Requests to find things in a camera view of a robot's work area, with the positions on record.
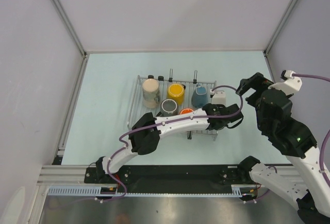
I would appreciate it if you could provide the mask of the yellow cup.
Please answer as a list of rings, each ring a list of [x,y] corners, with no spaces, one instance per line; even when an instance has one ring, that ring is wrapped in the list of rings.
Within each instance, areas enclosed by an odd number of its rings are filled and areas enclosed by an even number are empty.
[[[178,105],[182,105],[185,98],[185,88],[182,84],[171,84],[167,88],[167,98],[174,100]]]

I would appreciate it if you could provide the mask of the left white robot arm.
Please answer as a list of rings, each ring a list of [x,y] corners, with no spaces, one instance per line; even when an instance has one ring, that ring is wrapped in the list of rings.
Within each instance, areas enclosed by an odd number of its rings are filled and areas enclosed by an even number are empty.
[[[138,155],[154,152],[161,139],[190,131],[218,131],[228,124],[243,119],[242,105],[206,104],[190,113],[169,117],[144,114],[130,131],[119,137],[123,147],[112,156],[103,156],[96,161],[96,177],[107,183],[115,173]]]

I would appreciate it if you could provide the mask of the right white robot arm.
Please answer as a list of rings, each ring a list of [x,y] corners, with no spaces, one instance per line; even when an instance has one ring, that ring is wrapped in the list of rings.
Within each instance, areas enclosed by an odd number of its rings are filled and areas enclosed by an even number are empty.
[[[290,70],[283,71],[281,78],[282,82],[273,83],[256,73],[242,79],[236,93],[242,96],[255,90],[246,101],[256,110],[257,128],[290,161],[305,185],[288,181],[252,156],[239,163],[238,178],[264,185],[291,204],[304,223],[329,223],[327,167],[310,129],[291,116],[290,97],[300,90],[302,80]]]

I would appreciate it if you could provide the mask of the orange cup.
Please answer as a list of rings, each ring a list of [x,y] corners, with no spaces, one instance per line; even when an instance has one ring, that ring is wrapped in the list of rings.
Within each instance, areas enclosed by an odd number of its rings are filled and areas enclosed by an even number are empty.
[[[192,114],[194,112],[194,109],[193,108],[183,108],[181,111],[180,111],[180,115],[185,115],[185,114]]]

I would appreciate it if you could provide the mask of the grey cup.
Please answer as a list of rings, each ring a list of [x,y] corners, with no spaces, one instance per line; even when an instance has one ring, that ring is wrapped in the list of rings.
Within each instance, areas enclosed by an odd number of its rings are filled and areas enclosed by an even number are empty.
[[[173,99],[165,99],[160,104],[162,117],[171,117],[178,114],[178,104]]]

